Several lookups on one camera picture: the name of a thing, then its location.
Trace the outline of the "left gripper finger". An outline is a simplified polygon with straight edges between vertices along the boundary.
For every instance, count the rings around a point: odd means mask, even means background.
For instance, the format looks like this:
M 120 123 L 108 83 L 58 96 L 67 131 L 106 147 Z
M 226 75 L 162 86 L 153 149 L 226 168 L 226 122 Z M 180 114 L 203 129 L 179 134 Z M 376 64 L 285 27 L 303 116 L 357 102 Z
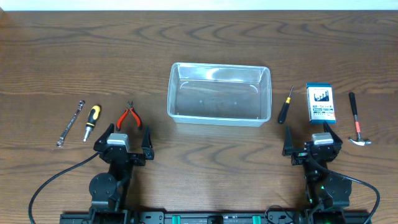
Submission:
M 154 148 L 150 138 L 150 127 L 147 126 L 142 139 L 141 149 L 145 156 L 145 160 L 154 160 Z
M 97 139 L 97 141 L 94 143 L 93 149 L 96 152 L 104 152 L 109 147 L 107 140 L 112 133 L 114 133 L 113 123 L 111 123 L 106 131 Z

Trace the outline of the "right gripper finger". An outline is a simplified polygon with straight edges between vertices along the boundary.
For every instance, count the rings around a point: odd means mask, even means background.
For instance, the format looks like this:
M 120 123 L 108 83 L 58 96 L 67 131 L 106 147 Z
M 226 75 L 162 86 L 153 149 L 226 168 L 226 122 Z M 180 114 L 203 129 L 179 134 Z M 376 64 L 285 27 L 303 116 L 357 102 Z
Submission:
M 293 152 L 294 152 L 294 144 L 293 144 L 292 134 L 290 132 L 290 128 L 288 126 L 286 126 L 284 146 L 282 148 L 282 155 L 283 156 L 291 156 Z
M 338 137 L 338 135 L 330 128 L 330 125 L 324 121 L 323 122 L 323 130 L 325 133 L 329 133 L 331 138 L 333 139 L 334 144 L 342 145 L 343 141 Z

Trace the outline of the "stubby yellow black screwdriver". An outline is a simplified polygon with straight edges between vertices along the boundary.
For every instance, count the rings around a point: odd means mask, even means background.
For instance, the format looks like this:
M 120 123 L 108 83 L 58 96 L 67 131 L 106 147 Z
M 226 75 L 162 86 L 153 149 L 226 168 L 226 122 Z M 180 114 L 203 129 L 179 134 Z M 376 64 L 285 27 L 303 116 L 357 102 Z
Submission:
M 90 136 L 90 133 L 92 130 L 94 130 L 96 126 L 96 122 L 99 119 L 101 112 L 101 106 L 100 105 L 94 105 L 89 112 L 88 115 L 88 121 L 86 122 L 86 128 L 85 128 L 85 135 L 83 137 L 83 141 L 86 142 Z

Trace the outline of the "small black yellow screwdriver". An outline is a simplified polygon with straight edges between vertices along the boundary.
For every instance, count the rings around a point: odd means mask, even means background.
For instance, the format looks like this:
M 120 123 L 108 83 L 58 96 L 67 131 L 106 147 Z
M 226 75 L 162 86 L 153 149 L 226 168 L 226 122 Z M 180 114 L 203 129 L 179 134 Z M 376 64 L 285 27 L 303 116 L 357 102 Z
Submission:
M 293 89 L 294 89 L 294 87 L 291 86 L 289 95 L 288 95 L 286 101 L 284 102 L 284 104 L 283 104 L 283 106 L 281 108 L 281 111 L 280 111 L 280 113 L 278 115 L 277 122 L 279 124 L 284 124 L 285 123 L 285 120 L 286 120 L 286 117 L 287 117 L 287 112 L 288 112 L 289 106 L 290 106 L 291 95 L 292 95 Z

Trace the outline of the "silver ratchet wrench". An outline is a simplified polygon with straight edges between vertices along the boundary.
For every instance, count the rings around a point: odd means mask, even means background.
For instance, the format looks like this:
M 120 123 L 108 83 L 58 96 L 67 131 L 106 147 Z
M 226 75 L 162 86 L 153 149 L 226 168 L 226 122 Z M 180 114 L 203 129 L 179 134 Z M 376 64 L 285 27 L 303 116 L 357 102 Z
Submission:
M 85 105 L 85 102 L 83 100 L 80 100 L 78 103 L 78 108 L 75 111 L 72 119 L 69 121 L 69 123 L 67 124 L 67 127 L 65 128 L 65 130 L 63 131 L 63 133 L 60 135 L 59 140 L 56 143 L 57 147 L 62 147 L 64 142 L 65 142 L 65 138 L 70 130 L 70 128 L 73 126 L 74 122 L 76 121 L 77 117 L 79 116 L 81 110 L 83 109 Z

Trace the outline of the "blue white screw box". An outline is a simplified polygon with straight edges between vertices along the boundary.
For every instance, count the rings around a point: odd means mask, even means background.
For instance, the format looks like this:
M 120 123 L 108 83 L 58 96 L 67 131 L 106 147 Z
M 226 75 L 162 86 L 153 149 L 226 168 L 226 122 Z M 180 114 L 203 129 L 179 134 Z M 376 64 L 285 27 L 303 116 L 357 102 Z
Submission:
M 329 83 L 307 83 L 307 105 L 310 124 L 336 123 L 333 89 Z

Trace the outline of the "clear plastic container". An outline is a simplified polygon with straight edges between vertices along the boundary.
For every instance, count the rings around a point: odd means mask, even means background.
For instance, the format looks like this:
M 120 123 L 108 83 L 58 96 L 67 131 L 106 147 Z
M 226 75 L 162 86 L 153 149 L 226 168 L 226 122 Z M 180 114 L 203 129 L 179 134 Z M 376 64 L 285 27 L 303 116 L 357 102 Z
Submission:
M 167 113 L 176 123 L 260 127 L 272 114 L 271 71 L 176 62 L 170 70 Z

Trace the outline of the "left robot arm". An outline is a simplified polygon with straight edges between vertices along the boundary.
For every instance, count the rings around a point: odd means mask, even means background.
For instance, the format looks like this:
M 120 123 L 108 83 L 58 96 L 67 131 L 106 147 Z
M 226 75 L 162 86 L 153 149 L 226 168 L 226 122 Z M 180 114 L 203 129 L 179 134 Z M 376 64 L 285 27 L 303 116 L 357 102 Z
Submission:
M 109 170 L 92 178 L 89 191 L 92 196 L 89 223 L 137 223 L 137 215 L 126 209 L 126 199 L 135 166 L 145 166 L 154 159 L 150 128 L 144 131 L 141 153 L 130 152 L 127 134 L 114 132 L 114 125 L 94 143 L 93 149 L 109 164 Z

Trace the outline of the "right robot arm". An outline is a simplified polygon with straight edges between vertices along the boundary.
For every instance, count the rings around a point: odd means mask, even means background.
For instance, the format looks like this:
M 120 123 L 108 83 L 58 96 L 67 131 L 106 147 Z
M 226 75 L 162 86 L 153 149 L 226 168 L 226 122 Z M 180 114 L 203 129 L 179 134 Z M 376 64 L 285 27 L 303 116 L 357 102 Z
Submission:
M 349 206 L 352 181 L 332 174 L 327 164 L 333 161 L 343 141 L 323 123 L 322 133 L 312 135 L 303 148 L 295 148 L 290 128 L 285 129 L 283 156 L 291 158 L 293 166 L 302 166 L 306 181 L 305 195 L 310 206 L 292 215 L 294 223 L 345 222 L 343 209 Z

